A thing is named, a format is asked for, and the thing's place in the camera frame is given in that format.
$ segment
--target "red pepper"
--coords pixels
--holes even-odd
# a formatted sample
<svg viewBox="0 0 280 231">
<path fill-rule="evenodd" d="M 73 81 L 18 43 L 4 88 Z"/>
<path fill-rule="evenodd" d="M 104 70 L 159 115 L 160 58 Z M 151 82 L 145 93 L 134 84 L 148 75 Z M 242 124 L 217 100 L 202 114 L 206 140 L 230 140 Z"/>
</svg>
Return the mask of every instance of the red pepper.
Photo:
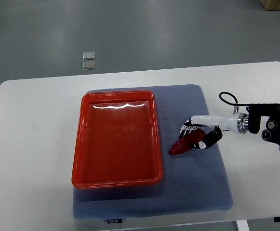
<svg viewBox="0 0 280 231">
<path fill-rule="evenodd" d="M 179 139 L 169 151 L 171 155 L 178 155 L 185 153 L 192 149 L 192 145 L 200 142 L 206 136 L 202 129 L 197 129 L 194 132 L 186 135 L 185 137 Z"/>
</svg>

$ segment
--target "black cable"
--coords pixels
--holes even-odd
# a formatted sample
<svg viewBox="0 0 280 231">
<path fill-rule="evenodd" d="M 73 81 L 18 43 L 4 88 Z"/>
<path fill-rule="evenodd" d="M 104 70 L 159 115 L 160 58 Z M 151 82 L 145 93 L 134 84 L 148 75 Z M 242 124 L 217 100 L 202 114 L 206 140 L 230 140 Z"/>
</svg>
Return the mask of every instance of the black cable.
<svg viewBox="0 0 280 231">
<path fill-rule="evenodd" d="M 233 99 L 235 100 L 235 103 L 230 103 L 229 101 L 226 101 L 224 98 L 222 98 L 222 95 L 223 95 L 223 94 L 232 96 Z M 227 91 L 221 92 L 221 93 L 219 94 L 219 98 L 220 98 L 223 102 L 225 102 L 226 104 L 229 104 L 229 105 L 231 105 L 231 106 L 237 106 L 237 107 L 238 107 L 238 106 L 241 106 L 241 107 L 247 107 L 247 106 L 249 106 L 249 104 L 238 103 L 237 98 L 236 98 L 233 94 L 231 94 L 231 93 L 229 93 L 229 92 L 227 92 Z"/>
<path fill-rule="evenodd" d="M 229 95 L 229 96 L 232 96 L 232 98 L 235 100 L 235 103 L 230 103 L 229 101 L 226 101 L 224 98 L 222 98 L 222 95 L 223 94 L 226 94 L 226 95 Z M 225 102 L 226 104 L 228 105 L 231 105 L 231 106 L 241 106 L 241 107 L 248 107 L 250 106 L 250 104 L 247 104 L 247 103 L 238 103 L 238 100 L 237 98 L 235 97 L 235 95 L 231 94 L 230 92 L 227 92 L 227 91 L 223 91 L 219 94 L 219 98 Z"/>
</svg>

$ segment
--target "red plastic tray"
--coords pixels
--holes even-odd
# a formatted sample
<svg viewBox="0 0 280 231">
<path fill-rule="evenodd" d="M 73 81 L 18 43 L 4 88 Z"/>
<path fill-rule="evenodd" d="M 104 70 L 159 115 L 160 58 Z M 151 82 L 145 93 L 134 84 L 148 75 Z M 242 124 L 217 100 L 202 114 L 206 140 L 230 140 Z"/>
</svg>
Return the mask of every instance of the red plastic tray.
<svg viewBox="0 0 280 231">
<path fill-rule="evenodd" d="M 72 184 L 78 189 L 149 185 L 162 177 L 153 93 L 86 94 L 80 109 Z"/>
</svg>

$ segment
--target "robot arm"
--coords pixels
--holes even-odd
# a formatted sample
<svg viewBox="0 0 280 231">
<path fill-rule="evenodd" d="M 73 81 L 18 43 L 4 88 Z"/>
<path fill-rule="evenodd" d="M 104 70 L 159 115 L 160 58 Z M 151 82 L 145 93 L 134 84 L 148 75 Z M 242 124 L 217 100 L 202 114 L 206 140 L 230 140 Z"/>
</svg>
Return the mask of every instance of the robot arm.
<svg viewBox="0 0 280 231">
<path fill-rule="evenodd" d="M 228 94 L 232 96 L 235 103 L 229 103 L 222 98 L 222 94 Z M 228 92 L 221 92 L 219 98 L 225 103 L 234 106 L 234 113 L 231 116 L 211 116 L 211 115 L 195 115 L 187 120 L 180 130 L 179 141 L 176 142 L 170 154 L 181 154 L 185 152 L 182 149 L 182 144 L 188 146 L 188 150 L 191 148 L 207 149 L 213 146 L 222 138 L 222 131 L 233 131 L 235 133 L 245 134 L 247 131 L 253 134 L 257 134 L 260 130 L 260 123 L 262 116 L 269 116 L 266 123 L 266 129 L 262 132 L 263 140 L 267 142 L 276 143 L 280 147 L 280 104 L 239 104 L 236 97 Z M 246 106 L 248 115 L 244 113 L 238 113 L 239 106 Z M 213 131 L 206 135 L 203 135 L 201 127 L 209 127 Z"/>
</svg>

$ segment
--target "gray floor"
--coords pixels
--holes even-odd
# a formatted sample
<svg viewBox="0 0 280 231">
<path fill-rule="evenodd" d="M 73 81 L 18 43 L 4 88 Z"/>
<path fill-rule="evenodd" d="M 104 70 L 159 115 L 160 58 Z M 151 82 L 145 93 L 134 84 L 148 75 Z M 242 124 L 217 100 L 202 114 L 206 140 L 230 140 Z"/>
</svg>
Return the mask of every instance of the gray floor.
<svg viewBox="0 0 280 231">
<path fill-rule="evenodd" d="M 96 52 L 95 70 L 82 70 L 83 51 Z M 280 61 L 280 11 L 258 0 L 0 0 L 0 84 L 266 61 Z M 248 222 L 251 231 L 280 230 L 272 218 Z"/>
</svg>

